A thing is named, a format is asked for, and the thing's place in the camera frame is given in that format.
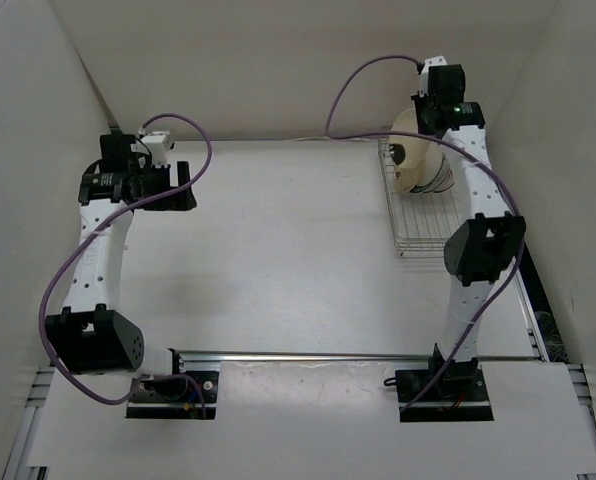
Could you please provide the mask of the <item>cream plate with black spot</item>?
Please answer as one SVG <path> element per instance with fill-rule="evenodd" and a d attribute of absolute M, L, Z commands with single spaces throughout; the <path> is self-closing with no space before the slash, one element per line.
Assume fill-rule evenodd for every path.
<path fill-rule="evenodd" d="M 414 109 L 407 109 L 396 118 L 387 139 L 388 153 L 395 166 L 394 188 L 399 193 L 407 193 L 419 186 L 423 179 L 429 142 L 396 135 L 396 132 L 418 132 Z"/>

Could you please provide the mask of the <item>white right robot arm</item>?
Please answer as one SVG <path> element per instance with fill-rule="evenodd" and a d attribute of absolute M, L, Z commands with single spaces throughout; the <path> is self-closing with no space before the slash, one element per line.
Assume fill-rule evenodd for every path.
<path fill-rule="evenodd" d="M 504 291 L 508 268 L 523 245 L 526 223 L 507 187 L 493 172 L 480 105 L 465 98 L 466 76 L 442 56 L 424 61 L 414 95 L 418 131 L 449 163 L 458 194 L 460 225 L 444 246 L 450 298 L 437 351 L 444 365 L 427 375 L 427 387 L 448 400 L 464 384 L 456 367 L 474 364 L 479 321 Z"/>

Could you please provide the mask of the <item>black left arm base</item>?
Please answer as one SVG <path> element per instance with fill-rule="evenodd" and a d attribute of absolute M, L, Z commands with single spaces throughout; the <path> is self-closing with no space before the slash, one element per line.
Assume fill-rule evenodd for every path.
<path fill-rule="evenodd" d="M 181 368 L 185 378 L 135 380 L 125 417 L 140 420 L 214 420 L 217 413 L 220 366 L 192 362 Z"/>

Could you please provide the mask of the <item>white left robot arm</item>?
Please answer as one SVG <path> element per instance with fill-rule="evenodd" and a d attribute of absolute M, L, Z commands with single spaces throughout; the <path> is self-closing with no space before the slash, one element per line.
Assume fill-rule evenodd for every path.
<path fill-rule="evenodd" d="M 149 344 L 141 329 L 119 310 L 125 240 L 134 218 L 130 204 L 156 196 L 151 211 L 189 211 L 197 202 L 190 189 L 175 192 L 190 179 L 189 165 L 170 165 L 174 140 L 167 131 L 140 136 L 100 137 L 101 157 L 81 177 L 78 192 L 80 238 L 92 242 L 77 259 L 59 313 L 44 321 L 49 346 L 72 374 L 133 372 L 153 377 L 166 400 L 184 395 L 188 377 L 175 367 L 172 350 Z"/>

